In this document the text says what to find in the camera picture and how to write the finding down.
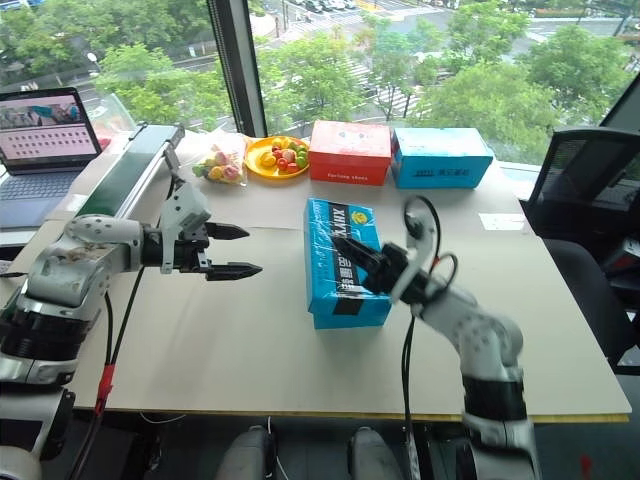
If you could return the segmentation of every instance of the orange box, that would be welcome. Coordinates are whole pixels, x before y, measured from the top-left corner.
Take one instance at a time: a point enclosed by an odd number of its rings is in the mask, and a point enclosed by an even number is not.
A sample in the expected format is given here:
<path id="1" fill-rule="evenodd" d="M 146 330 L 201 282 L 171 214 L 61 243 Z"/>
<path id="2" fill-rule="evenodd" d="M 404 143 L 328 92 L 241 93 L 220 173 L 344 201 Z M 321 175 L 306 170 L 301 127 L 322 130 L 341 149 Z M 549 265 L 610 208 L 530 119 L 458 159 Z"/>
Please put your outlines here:
<path id="1" fill-rule="evenodd" d="M 312 180 L 383 185 L 391 161 L 386 125 L 316 120 L 309 146 Z"/>

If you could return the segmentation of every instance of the blue box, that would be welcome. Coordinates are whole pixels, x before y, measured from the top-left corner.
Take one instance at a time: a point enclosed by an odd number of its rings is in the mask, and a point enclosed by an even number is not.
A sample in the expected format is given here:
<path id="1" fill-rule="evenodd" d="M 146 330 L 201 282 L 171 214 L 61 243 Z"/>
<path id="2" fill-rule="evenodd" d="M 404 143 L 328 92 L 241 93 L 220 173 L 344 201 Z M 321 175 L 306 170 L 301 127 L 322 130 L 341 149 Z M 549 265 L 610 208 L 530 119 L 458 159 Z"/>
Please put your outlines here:
<path id="1" fill-rule="evenodd" d="M 397 188 L 474 188 L 493 158 L 475 128 L 396 128 L 391 152 Z"/>
<path id="2" fill-rule="evenodd" d="M 311 198 L 304 211 L 307 300 L 315 328 L 384 324 L 391 303 L 364 287 L 366 272 L 344 258 L 331 236 L 353 238 L 380 250 L 373 210 Z"/>

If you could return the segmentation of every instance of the chair backrest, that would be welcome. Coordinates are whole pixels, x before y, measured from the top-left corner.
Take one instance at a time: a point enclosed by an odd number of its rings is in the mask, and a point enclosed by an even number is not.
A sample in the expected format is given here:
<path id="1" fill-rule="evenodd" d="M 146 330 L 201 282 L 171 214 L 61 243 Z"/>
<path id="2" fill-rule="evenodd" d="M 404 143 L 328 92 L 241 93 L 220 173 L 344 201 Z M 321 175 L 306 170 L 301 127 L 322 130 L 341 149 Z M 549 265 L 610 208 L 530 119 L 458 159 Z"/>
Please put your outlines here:
<path id="1" fill-rule="evenodd" d="M 615 239 L 640 231 L 639 193 L 640 133 L 564 128 L 553 134 L 526 212 L 541 237 Z"/>

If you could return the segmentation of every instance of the plastic bag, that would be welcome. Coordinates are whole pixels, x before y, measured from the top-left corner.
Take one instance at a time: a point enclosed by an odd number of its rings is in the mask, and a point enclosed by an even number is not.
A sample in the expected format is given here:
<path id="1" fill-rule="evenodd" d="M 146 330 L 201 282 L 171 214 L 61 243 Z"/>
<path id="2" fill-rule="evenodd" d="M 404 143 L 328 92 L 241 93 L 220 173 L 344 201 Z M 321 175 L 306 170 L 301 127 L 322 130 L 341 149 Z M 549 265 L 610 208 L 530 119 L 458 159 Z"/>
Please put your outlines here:
<path id="1" fill-rule="evenodd" d="M 229 133 L 221 129 L 202 135 L 190 161 L 196 177 L 212 182 L 247 185 L 247 168 L 244 154 L 247 148 L 246 137 L 241 133 Z"/>

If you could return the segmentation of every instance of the window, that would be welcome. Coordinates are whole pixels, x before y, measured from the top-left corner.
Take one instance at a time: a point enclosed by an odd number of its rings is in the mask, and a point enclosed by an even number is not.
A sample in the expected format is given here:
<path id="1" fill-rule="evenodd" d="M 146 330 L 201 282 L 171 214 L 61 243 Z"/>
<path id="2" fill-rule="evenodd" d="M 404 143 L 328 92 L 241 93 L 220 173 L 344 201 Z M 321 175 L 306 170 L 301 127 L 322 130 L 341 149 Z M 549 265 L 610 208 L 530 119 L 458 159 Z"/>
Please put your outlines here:
<path id="1" fill-rule="evenodd" d="M 3 91 L 74 86 L 99 136 L 235 130 L 205 0 L 2 1 L 0 19 Z"/>
<path id="2" fill-rule="evenodd" d="M 76 86 L 100 128 L 125 111 L 299 137 L 319 118 L 475 126 L 499 160 L 539 165 L 554 127 L 599 124 L 640 70 L 635 0 L 209 2 L 233 21 L 212 26 L 207 0 L 0 0 L 2 89 Z"/>
<path id="3" fill-rule="evenodd" d="M 640 71 L 632 0 L 255 3 L 270 134 L 473 126 L 499 160 L 539 165 L 554 127 L 600 124 Z"/>

